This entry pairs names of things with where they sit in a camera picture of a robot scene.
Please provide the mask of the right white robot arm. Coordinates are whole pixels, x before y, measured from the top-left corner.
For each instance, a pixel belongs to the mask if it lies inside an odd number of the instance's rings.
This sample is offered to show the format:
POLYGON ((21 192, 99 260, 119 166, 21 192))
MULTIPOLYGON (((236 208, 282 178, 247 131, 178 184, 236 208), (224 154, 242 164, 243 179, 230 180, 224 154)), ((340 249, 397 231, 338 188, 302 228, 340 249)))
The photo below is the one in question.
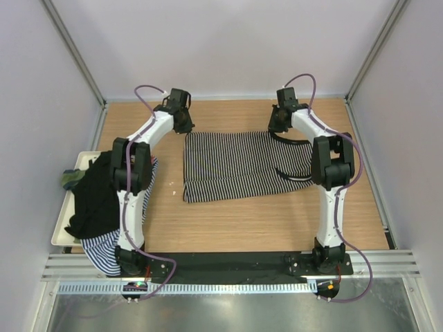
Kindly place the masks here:
POLYGON ((294 88, 284 87, 276 95, 268 129, 275 133, 297 129, 312 145, 311 179, 319 189, 320 223, 311 263, 318 273, 332 273, 345 261, 341 230, 347 185, 355 172, 352 137, 333 130, 309 105, 299 103, 294 88))

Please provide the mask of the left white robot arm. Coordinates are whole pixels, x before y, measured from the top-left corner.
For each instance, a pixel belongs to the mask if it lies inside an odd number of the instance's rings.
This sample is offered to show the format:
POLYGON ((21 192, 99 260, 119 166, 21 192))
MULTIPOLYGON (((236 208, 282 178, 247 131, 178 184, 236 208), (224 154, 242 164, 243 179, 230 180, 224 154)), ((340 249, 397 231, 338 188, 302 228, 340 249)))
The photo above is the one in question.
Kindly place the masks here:
POLYGON ((111 150, 110 176, 120 204, 120 235, 115 249, 124 273, 137 277, 148 264, 144 252, 143 200, 154 178, 152 148, 168 133, 190 133, 191 94, 173 88, 161 91, 162 102, 149 107, 150 118, 126 138, 116 138, 111 150))

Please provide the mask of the black white striped tank top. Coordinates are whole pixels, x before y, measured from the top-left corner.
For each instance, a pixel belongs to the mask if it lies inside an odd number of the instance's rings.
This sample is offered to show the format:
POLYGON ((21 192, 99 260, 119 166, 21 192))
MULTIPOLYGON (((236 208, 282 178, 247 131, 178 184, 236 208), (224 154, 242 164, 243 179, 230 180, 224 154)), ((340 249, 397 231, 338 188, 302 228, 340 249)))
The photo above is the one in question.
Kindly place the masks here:
POLYGON ((207 203, 310 187, 311 153, 309 141, 269 131, 189 133, 183 151, 183 200, 207 203))

